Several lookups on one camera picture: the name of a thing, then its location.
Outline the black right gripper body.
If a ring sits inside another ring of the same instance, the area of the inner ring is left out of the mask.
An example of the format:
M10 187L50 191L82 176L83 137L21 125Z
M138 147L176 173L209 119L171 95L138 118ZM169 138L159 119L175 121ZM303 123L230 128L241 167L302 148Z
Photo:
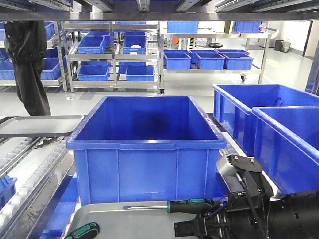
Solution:
M270 198L273 193L249 197L231 193L224 201L214 200L212 209L189 221L174 223L176 237L199 239L273 239L269 227Z

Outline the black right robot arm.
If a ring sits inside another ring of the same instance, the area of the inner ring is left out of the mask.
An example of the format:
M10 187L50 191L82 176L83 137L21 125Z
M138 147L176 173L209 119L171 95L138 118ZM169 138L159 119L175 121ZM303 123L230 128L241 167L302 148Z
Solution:
M199 239L317 239L319 192L268 197L230 194L211 211L174 223L176 237Z

